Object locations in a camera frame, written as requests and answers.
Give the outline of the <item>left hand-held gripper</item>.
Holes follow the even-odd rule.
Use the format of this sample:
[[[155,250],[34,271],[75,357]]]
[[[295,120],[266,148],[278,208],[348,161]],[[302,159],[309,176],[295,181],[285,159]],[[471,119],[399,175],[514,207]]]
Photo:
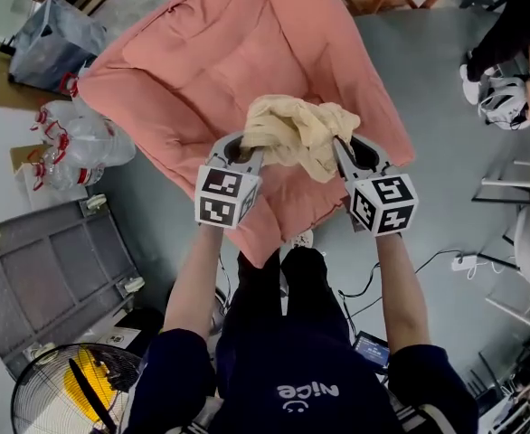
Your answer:
[[[220,138],[199,167],[194,192],[197,222],[234,230],[256,203],[263,150],[242,150],[242,138],[242,132]]]

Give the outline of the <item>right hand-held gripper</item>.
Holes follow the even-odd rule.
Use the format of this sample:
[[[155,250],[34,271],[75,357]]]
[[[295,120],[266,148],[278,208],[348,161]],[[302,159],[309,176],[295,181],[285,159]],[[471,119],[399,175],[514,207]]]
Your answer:
[[[354,230],[380,237],[408,229],[419,204],[411,178],[378,145],[357,134],[348,142],[334,137],[333,150]]]

